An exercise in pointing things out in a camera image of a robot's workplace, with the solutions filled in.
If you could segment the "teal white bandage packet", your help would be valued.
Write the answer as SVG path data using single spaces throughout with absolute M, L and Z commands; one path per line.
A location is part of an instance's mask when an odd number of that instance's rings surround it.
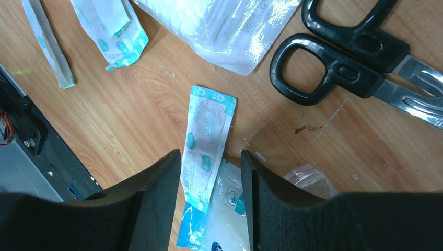
M 135 63 L 149 43 L 129 1 L 71 0 L 85 33 L 109 63 L 107 71 Z

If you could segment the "teal plaster strip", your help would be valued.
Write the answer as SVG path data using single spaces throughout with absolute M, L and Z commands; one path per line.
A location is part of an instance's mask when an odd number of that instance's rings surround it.
M 208 209 L 237 100 L 215 90 L 191 89 L 181 184 L 185 200 L 201 212 Z

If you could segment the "white gauze packet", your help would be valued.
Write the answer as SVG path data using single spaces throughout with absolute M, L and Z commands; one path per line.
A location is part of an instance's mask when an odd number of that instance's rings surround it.
M 204 60 L 247 76 L 300 1 L 135 1 Z

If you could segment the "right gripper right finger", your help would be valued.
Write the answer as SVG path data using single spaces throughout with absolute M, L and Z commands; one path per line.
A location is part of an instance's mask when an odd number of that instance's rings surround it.
M 312 195 L 241 152 L 252 250 L 442 250 L 442 194 Z

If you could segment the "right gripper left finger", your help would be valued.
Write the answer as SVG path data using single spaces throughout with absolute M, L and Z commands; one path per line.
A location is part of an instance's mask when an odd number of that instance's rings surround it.
M 1 194 L 1 250 L 167 250 L 181 153 L 84 200 Z

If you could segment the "small teal bandage packet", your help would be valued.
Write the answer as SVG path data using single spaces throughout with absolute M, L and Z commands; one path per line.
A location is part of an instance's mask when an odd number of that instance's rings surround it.
M 44 56 L 62 89 L 73 87 L 76 82 L 68 61 L 64 56 L 50 22 L 40 1 L 22 0 L 22 6 Z

